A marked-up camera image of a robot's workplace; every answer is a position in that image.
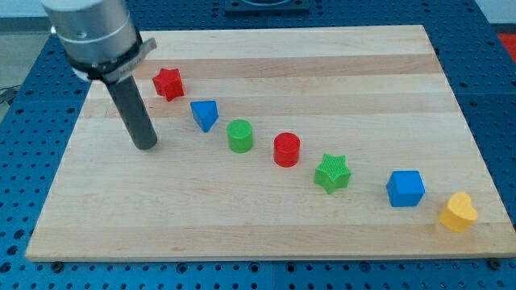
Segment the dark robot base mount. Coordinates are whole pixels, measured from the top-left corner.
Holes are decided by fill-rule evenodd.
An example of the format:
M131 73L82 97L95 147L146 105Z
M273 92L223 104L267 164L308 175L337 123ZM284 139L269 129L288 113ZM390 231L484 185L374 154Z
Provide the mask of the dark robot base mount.
M223 0L226 15L309 12L310 0Z

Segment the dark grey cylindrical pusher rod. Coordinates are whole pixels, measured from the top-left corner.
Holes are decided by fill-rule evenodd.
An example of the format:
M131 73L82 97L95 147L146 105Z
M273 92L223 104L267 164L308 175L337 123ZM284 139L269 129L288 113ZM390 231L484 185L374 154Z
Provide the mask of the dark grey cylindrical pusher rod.
M106 87L135 147L154 147L157 135L134 78L127 77Z

